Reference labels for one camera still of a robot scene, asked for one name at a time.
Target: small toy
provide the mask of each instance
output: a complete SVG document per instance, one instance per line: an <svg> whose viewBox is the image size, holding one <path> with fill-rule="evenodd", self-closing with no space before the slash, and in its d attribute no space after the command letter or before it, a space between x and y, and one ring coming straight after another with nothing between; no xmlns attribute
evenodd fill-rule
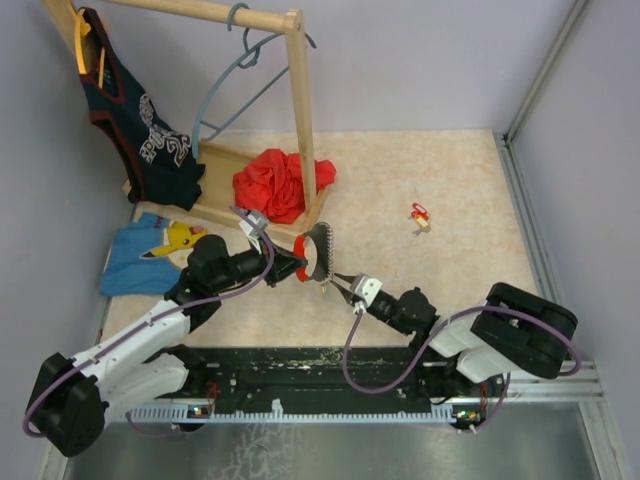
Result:
<svg viewBox="0 0 640 480"><path fill-rule="evenodd" d="M419 203L414 203L412 205L413 211L411 212L411 216L409 218L413 218L413 220L420 226L418 230L413 232L414 235L420 235L422 232L428 232L431 230L431 225L429 223L429 212Z"/></svg>

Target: wooden pole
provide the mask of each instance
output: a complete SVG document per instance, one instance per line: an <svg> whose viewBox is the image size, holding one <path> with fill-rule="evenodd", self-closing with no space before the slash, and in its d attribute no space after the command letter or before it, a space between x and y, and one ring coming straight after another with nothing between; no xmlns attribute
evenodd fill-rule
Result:
<svg viewBox="0 0 640 480"><path fill-rule="evenodd" d="M307 67L307 39L302 10L290 10L285 15L285 36L289 57L289 77L293 95L293 113L296 118L298 149L304 185L305 210L309 212L316 200L316 168L313 155L311 129L311 92Z"/></svg>
<svg viewBox="0 0 640 480"><path fill-rule="evenodd" d="M228 5L209 3L202 0L104 0L109 3L128 5L130 7L146 8L157 12L182 15L184 17L200 18L218 23L227 23L231 11ZM233 25L245 28L255 28L273 33L285 33L285 16L276 13L260 12L240 8L233 15Z"/></svg>
<svg viewBox="0 0 640 480"><path fill-rule="evenodd" d="M44 8L49 12L49 16L60 32L60 35L62 35L62 38L64 38L69 49L75 52L73 34L76 19L69 8L68 0L40 0L40 3L42 3Z"/></svg>

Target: metal rod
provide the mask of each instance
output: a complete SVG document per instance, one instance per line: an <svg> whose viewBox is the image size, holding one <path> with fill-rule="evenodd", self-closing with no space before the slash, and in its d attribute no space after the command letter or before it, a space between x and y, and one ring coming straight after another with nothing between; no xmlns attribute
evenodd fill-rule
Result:
<svg viewBox="0 0 640 480"><path fill-rule="evenodd" d="M551 69L556 64L558 57L562 53L564 47L567 44L567 41L571 37L572 33L576 30L580 20L584 17L584 13L586 12L587 6L591 3L591 0L575 0L573 2L573 6L571 7L571 11L569 15L567 15L567 19L565 20L558 36L555 41L551 45L549 49L549 53L540 67L538 74L536 75L535 80L529 87L529 91L524 101L520 105L516 116L511 121L511 125L509 126L509 130L507 130L505 140L507 145L510 145L515 140L522 124L527 119L527 116L533 106L534 101L538 98L542 87L544 86Z"/></svg>
<svg viewBox="0 0 640 480"><path fill-rule="evenodd" d="M500 135L495 135L495 141L538 293L547 300L561 303L558 285L549 265L549 255L515 152L505 145Z"/></svg>
<svg viewBox="0 0 640 480"><path fill-rule="evenodd" d="M607 480L634 478L607 403L582 402L580 413L600 478Z"/></svg>

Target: clothes hanger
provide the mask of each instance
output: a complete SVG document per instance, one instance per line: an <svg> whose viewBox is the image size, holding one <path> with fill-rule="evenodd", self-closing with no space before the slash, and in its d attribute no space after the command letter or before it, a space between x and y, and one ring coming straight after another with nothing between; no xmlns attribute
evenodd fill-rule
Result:
<svg viewBox="0 0 640 480"><path fill-rule="evenodd" d="M89 63L90 65L90 62L85 61L85 50L84 50L83 40L91 31L91 25L87 23L87 21L84 19L84 16L82 15L82 13L84 12L84 8L80 8L80 10L76 10L75 6L73 5L73 0L68 0L67 4L71 9L71 13L76 20L75 30L74 30L74 43L75 43L76 62L78 64L78 71L81 74L86 75L89 73L89 68L87 66L87 63ZM102 85L104 83L105 53L106 52L103 47L100 51L100 67L98 71L98 87L100 88L102 88Z"/></svg>

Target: blue hanger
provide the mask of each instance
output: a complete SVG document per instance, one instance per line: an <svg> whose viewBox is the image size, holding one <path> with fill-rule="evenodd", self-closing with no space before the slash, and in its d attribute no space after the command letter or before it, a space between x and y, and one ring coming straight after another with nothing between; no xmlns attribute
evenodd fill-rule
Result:
<svg viewBox="0 0 640 480"><path fill-rule="evenodd" d="M229 15L227 16L228 31L231 31L231 28L232 28L231 22L233 20L233 16L240 8L249 8L249 7L244 3L236 3L233 7L231 7L231 10L229 10ZM249 41L248 41L249 30L251 29L246 28L244 30L244 33L242 34L242 44L244 46L244 53L240 55L233 63L231 63L231 65L229 65L229 67L224 71L224 73L220 75L220 77L216 80L216 82L213 84L213 86L205 96L205 99L202 102L202 105L200 105L200 110L196 115L196 120L193 124L193 130L191 132L192 152L193 152L193 156L196 159L200 156L200 146L199 146L200 125L204 125L205 127L208 127L213 130L213 133L208 137L204 138L203 140L205 142L209 142L213 140L218 135L220 135L225 128L231 125L240 115L242 115L247 108L253 105L253 103L258 98L260 98L267 90L269 90L269 88L271 88L274 83L280 80L280 78L282 78L282 76L285 73L289 71L289 66L285 67L280 73L278 73L275 77L273 77L273 79L267 82L267 84L264 87L262 87L262 89L258 93L256 93L253 97L251 97L251 99L247 103L245 103L242 107L240 107L240 109L236 113L231 115L231 117L229 117L229 119L225 121L222 125L217 126L211 122L207 122L206 120L203 120L204 114L206 113L207 108L209 107L209 103L213 99L213 96L220 89L220 87L222 86L224 81L227 79L227 77L231 74L231 72L233 72L238 67L240 67L241 69L247 69L255 66L258 63L258 58L260 57L260 49L264 45L269 43L271 40L277 37L280 37L282 35L281 33L274 33L272 35L269 35L268 37L263 38L258 43L256 43L253 47L249 48ZM306 37L307 37L307 41L309 42L309 45L311 45L312 48L317 48L313 39L309 35L306 35ZM249 57L251 58L246 63L242 63Z"/></svg>

